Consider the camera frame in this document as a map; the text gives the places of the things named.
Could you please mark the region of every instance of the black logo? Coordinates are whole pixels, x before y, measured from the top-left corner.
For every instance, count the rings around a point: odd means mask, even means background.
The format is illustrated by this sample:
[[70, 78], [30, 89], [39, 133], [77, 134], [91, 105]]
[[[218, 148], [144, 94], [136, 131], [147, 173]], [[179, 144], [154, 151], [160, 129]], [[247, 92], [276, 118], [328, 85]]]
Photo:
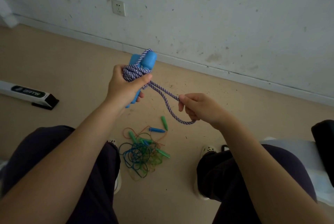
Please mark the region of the black logo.
[[18, 86], [18, 85], [13, 86], [11, 88], [11, 91], [15, 91], [18, 93], [22, 93], [22, 94], [26, 94], [26, 95], [34, 96], [34, 97], [39, 97], [39, 98], [45, 96], [45, 92], [38, 91], [35, 89], [29, 89], [29, 88]]

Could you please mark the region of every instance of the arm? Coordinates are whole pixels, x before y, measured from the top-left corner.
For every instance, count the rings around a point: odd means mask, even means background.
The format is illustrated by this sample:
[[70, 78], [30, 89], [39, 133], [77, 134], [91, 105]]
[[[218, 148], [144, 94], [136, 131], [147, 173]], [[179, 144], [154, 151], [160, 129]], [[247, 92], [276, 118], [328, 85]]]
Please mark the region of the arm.
[[115, 66], [105, 101], [0, 201], [0, 223], [65, 223], [115, 120], [151, 78], [148, 74], [128, 83], [122, 66]]
[[180, 111], [185, 105], [192, 120], [202, 119], [222, 133], [262, 223], [332, 223], [234, 116], [205, 94], [186, 94], [179, 98]]

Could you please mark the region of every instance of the electrical outlet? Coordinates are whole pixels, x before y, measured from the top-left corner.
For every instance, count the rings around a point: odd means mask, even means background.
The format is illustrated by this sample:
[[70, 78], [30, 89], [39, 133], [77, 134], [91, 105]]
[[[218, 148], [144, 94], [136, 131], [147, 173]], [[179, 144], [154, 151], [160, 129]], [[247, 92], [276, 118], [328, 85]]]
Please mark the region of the electrical outlet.
[[113, 13], [116, 15], [125, 16], [124, 2], [118, 0], [111, 0], [111, 6], [113, 8]]

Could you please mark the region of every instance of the leg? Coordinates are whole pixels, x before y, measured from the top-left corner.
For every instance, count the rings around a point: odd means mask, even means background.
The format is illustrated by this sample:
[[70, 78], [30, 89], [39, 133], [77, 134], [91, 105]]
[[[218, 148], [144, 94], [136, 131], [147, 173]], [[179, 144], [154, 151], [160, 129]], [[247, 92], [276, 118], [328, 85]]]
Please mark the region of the leg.
[[[29, 134], [4, 169], [3, 195], [73, 131], [68, 126], [54, 126], [41, 127]], [[113, 210], [113, 199], [119, 169], [118, 149], [107, 142], [67, 223], [118, 223]]]
[[[279, 147], [263, 147], [317, 201], [311, 180], [299, 159]], [[221, 202], [214, 223], [261, 223], [230, 151], [205, 154], [198, 163], [197, 183], [202, 195]]]

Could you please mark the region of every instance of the blue plastic handle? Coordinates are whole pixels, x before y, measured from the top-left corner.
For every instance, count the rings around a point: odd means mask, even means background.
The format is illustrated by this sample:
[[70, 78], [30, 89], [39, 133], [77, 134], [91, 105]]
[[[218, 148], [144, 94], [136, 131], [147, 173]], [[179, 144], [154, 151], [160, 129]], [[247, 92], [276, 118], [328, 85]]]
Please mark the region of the blue plastic handle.
[[[136, 62], [138, 61], [140, 55], [139, 54], [133, 54], [131, 56], [129, 65], [133, 65], [136, 64]], [[148, 69], [148, 70], [152, 70], [155, 64], [155, 61], [157, 60], [157, 54], [155, 52], [149, 51], [147, 52], [147, 54], [145, 55], [144, 59], [140, 62], [140, 64], [138, 65], [139, 67], [142, 67], [144, 69]], [[137, 91], [135, 98], [132, 100], [131, 103], [135, 103], [138, 95], [140, 93], [140, 89]]]

